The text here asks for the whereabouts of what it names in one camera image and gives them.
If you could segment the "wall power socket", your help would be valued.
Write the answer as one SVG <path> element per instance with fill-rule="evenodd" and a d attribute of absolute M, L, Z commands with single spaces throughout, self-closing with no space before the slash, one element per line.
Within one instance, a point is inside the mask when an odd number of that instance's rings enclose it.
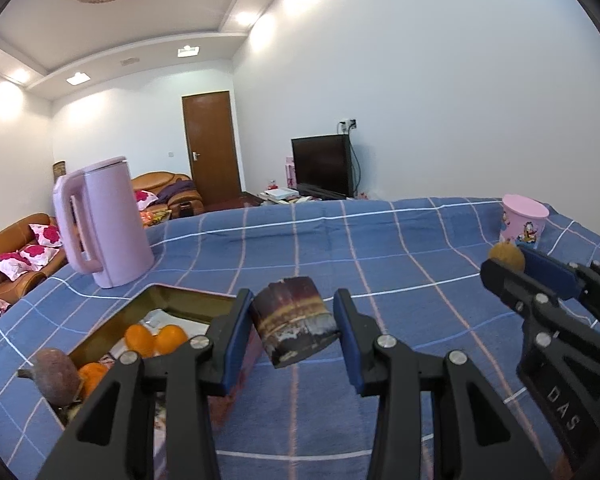
<path fill-rule="evenodd" d="M 338 122 L 338 131 L 342 133 L 350 132 L 355 129 L 358 125 L 355 119 L 343 119 Z"/>

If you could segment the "small yellow-brown fruit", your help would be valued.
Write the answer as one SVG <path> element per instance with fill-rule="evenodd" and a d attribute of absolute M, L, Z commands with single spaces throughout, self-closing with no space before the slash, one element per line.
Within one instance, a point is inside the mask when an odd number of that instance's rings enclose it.
<path fill-rule="evenodd" d="M 509 266 L 518 272 L 524 272 L 524 268 L 526 267 L 524 253 L 518 246 L 508 240 L 495 244 L 490 249 L 488 258 L 499 261 L 500 263 L 505 263 L 506 266 Z"/>

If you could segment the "brown leather sofa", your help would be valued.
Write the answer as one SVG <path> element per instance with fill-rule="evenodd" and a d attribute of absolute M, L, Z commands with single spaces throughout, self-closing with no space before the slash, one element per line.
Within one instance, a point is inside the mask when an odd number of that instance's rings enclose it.
<path fill-rule="evenodd" d="M 56 220 L 31 214 L 0 231 L 0 316 L 67 263 Z"/>

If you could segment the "cut purple sugarcane piece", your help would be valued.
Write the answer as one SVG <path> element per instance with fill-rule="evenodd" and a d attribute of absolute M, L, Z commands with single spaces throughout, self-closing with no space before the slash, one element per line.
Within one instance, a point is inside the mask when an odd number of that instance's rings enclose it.
<path fill-rule="evenodd" d="M 275 368 L 301 362 L 340 335 L 332 312 L 307 276 L 270 283 L 251 303 L 253 324 Z"/>

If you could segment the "large orange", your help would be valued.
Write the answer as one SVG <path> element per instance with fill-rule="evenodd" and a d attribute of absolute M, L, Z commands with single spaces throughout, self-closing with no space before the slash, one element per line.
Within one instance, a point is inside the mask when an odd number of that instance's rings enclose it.
<path fill-rule="evenodd" d="M 108 373 L 108 367 L 99 362 L 87 363 L 79 369 L 82 380 L 80 399 L 86 400 L 97 388 L 102 378 Z"/>

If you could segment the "purple passion fruit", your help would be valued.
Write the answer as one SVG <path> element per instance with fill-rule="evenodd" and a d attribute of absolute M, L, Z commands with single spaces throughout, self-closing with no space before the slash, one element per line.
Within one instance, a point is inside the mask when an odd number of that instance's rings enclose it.
<path fill-rule="evenodd" d="M 83 385 L 71 359 L 65 352 L 55 348 L 43 348 L 35 352 L 31 364 L 17 370 L 16 376 L 32 380 L 42 397 L 60 408 L 73 403 Z"/>

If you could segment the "pink electric kettle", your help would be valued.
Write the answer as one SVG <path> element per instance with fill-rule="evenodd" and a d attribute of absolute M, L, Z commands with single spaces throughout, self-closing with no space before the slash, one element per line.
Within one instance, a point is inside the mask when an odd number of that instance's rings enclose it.
<path fill-rule="evenodd" d="M 53 201 L 68 263 L 100 288 L 132 283 L 154 264 L 123 156 L 59 177 Z"/>

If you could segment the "black television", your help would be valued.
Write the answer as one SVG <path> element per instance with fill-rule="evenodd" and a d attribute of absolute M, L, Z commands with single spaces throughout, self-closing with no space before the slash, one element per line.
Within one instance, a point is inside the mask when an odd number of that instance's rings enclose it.
<path fill-rule="evenodd" d="M 294 138 L 291 148 L 299 192 L 336 200 L 353 196 L 351 143 L 346 134 Z"/>

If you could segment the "tv stand with clutter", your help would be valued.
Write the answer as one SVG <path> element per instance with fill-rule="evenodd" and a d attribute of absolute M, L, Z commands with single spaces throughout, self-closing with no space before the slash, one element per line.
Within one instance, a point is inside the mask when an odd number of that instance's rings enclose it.
<path fill-rule="evenodd" d="M 301 195 L 292 188 L 268 188 L 258 194 L 258 197 L 265 202 L 277 205 L 291 205 L 313 202 L 317 197 L 311 195 Z"/>

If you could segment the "pink cartoon cup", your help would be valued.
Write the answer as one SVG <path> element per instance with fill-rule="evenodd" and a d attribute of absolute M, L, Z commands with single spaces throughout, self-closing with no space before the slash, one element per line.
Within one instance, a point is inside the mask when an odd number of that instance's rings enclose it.
<path fill-rule="evenodd" d="M 502 198 L 500 241 L 535 248 L 539 244 L 550 212 L 532 198 L 505 194 Z"/>

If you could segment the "brown wooden door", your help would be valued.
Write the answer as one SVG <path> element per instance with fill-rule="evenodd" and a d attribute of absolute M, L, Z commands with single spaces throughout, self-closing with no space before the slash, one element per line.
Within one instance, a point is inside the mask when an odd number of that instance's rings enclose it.
<path fill-rule="evenodd" d="M 182 97 L 189 165 L 196 189 L 206 206 L 234 200 L 242 194 L 230 92 Z"/>

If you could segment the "paper leaflet in tin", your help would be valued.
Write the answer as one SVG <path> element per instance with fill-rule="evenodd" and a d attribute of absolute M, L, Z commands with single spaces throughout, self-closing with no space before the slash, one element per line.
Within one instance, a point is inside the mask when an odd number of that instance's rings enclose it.
<path fill-rule="evenodd" d="M 124 343 L 124 333 L 126 329 L 133 324 L 142 324 L 148 328 L 148 330 L 154 335 L 154 338 L 158 334 L 158 331 L 163 328 L 163 326 L 169 324 L 181 326 L 181 328 L 186 331 L 188 339 L 193 338 L 193 336 L 204 335 L 208 332 L 209 328 L 207 323 L 189 321 L 185 318 L 177 318 L 176 316 L 170 315 L 169 313 L 159 309 L 152 310 L 139 321 L 126 323 L 125 326 L 123 326 L 122 336 L 119 337 L 108 349 L 108 351 L 100 358 L 102 361 L 115 360 L 121 356 L 122 353 L 128 351 Z"/>

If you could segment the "small orange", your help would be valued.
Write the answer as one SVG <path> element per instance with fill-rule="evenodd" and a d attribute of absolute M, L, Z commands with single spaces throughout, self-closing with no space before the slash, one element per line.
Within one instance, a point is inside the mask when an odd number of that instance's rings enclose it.
<path fill-rule="evenodd" d="M 181 326 L 175 324 L 163 326 L 155 336 L 155 352 L 160 356 L 165 356 L 175 351 L 186 341 L 188 341 L 188 336 Z"/>
<path fill-rule="evenodd" d="M 142 324 L 133 324 L 126 329 L 124 343 L 128 350 L 138 353 L 144 359 L 152 358 L 155 354 L 154 335 Z"/>

